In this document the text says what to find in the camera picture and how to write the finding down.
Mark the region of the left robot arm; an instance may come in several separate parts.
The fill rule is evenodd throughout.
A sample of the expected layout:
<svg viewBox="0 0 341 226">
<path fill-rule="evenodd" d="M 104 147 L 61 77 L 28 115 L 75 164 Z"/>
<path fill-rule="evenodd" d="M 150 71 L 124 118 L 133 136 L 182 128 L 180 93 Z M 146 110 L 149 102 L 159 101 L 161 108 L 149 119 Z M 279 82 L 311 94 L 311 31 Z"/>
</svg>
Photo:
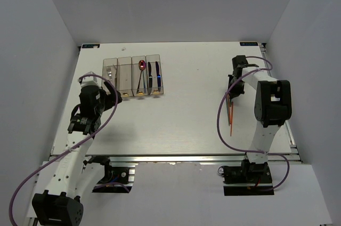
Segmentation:
<svg viewBox="0 0 341 226">
<path fill-rule="evenodd" d="M 112 169 L 99 162 L 85 163 L 88 149 L 103 126 L 104 111 L 115 110 L 122 98 L 112 83 L 101 87 L 95 77 L 80 81 L 80 103 L 72 110 L 67 128 L 66 154 L 43 193 L 33 196 L 32 206 L 40 225 L 80 225 L 84 214 L 82 200 L 97 181 L 106 183 Z"/>
</svg>

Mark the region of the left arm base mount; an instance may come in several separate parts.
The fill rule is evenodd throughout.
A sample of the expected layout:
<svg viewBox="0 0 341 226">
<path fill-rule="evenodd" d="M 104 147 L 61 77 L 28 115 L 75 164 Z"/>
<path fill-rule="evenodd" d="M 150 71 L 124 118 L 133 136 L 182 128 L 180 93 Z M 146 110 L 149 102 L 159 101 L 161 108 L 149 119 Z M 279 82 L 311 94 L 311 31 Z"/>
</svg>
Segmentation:
<svg viewBox="0 0 341 226">
<path fill-rule="evenodd" d="M 85 166 L 100 164 L 104 170 L 104 176 L 96 184 L 93 193 L 129 193 L 131 191 L 132 187 L 129 186 L 131 167 L 114 165 L 108 156 L 91 156 L 83 164 Z"/>
</svg>

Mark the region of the iridescent rainbow spoon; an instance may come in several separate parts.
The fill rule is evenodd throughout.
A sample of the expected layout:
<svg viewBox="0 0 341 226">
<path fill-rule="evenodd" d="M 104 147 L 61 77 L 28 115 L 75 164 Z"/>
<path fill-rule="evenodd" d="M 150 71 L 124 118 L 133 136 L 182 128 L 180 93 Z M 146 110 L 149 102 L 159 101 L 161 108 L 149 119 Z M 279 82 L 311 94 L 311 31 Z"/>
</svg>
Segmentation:
<svg viewBox="0 0 341 226">
<path fill-rule="evenodd" d="M 145 85 L 145 76 L 144 76 L 144 71 L 146 70 L 147 64 L 144 60 L 139 61 L 139 70 L 140 70 L 140 77 L 139 77 L 139 83 L 137 86 L 137 94 L 144 94 L 146 92 L 146 85 Z M 140 91 L 141 89 L 141 82 L 143 82 L 143 91 Z"/>
</svg>

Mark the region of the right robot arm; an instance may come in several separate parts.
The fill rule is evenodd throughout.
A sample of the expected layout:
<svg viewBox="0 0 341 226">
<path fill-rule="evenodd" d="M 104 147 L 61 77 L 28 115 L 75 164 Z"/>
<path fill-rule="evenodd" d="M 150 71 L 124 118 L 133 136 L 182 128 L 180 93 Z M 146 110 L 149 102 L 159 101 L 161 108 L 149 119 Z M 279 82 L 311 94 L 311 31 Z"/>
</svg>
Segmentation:
<svg viewBox="0 0 341 226">
<path fill-rule="evenodd" d="M 232 58 L 229 75 L 229 101 L 244 94 L 247 83 L 256 91 L 254 115 L 257 120 L 254 137 L 241 163 L 241 178 L 252 183 L 267 169 L 268 153 L 278 130 L 292 115 L 291 87 L 287 80 L 277 80 L 267 69 L 247 61 L 247 56 Z"/>
</svg>

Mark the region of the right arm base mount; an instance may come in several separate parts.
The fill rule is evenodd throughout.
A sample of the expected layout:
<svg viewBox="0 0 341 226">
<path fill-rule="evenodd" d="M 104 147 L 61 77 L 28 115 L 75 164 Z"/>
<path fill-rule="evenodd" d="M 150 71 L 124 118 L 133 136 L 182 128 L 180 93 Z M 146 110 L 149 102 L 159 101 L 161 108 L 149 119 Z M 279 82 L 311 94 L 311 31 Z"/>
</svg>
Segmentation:
<svg viewBox="0 0 341 226">
<path fill-rule="evenodd" d="M 240 166 L 221 166 L 224 196 L 273 196 L 273 182 L 268 163 L 242 161 Z"/>
</svg>

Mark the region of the black knife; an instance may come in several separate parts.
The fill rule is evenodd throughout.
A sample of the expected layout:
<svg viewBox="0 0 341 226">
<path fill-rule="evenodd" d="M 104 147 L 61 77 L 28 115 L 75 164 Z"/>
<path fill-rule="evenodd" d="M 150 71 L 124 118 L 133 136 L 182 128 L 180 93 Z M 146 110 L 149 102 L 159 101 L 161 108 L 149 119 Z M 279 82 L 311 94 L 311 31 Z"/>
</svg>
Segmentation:
<svg viewBox="0 0 341 226">
<path fill-rule="evenodd" d="M 153 86 L 152 67 L 151 63 L 148 62 L 148 95 L 151 94 L 152 86 Z"/>
</svg>

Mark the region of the black spoon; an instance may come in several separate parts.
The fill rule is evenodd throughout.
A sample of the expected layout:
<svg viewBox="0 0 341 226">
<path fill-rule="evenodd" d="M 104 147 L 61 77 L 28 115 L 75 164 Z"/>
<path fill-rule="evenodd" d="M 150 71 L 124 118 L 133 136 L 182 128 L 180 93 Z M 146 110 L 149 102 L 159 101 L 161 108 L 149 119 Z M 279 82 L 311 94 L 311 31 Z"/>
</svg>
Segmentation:
<svg viewBox="0 0 341 226">
<path fill-rule="evenodd" d="M 140 87 L 141 87 L 141 80 L 144 81 L 144 72 L 143 70 L 140 70 L 140 76 L 139 76 L 139 82 L 138 82 L 138 85 L 137 85 L 137 93 L 140 93 Z"/>
</svg>

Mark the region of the iridescent blue knife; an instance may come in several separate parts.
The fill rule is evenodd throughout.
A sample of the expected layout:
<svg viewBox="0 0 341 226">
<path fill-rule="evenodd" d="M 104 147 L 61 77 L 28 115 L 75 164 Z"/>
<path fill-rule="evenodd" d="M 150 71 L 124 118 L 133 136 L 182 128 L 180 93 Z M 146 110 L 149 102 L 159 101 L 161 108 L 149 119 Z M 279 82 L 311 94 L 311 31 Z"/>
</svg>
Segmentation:
<svg viewBox="0 0 341 226">
<path fill-rule="evenodd" d="M 156 61 L 155 65 L 156 65 L 158 92 L 160 93 L 160 91 L 161 91 L 161 75 L 160 75 L 159 63 Z"/>
</svg>

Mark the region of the fork with pink handle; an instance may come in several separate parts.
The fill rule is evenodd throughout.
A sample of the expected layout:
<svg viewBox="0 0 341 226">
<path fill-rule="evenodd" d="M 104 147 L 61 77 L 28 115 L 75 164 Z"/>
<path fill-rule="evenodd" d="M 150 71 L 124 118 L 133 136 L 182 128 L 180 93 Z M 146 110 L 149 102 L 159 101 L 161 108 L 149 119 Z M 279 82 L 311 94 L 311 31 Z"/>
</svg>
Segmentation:
<svg viewBox="0 0 341 226">
<path fill-rule="evenodd" d="M 113 85 L 113 83 L 112 83 L 112 68 L 110 66 L 107 66 L 106 72 L 107 72 L 108 80 L 110 80 L 110 83 Z"/>
</svg>

